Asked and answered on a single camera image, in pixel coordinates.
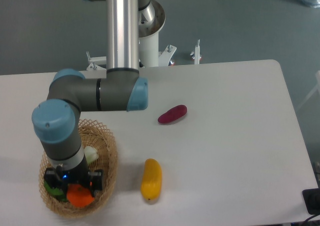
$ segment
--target wicker basket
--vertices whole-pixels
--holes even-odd
[[[74,207],[69,202],[61,202],[49,195],[44,187],[44,174],[51,167],[46,153],[42,155],[39,172],[39,191],[45,205],[56,214],[65,218],[81,218],[92,214],[103,207],[111,196],[118,168],[118,153],[116,141],[112,132],[102,123],[87,119],[79,121],[79,134],[83,147],[91,146],[97,149],[99,158],[89,165],[91,171],[102,169],[104,172],[103,190],[99,191],[94,201],[86,207]]]

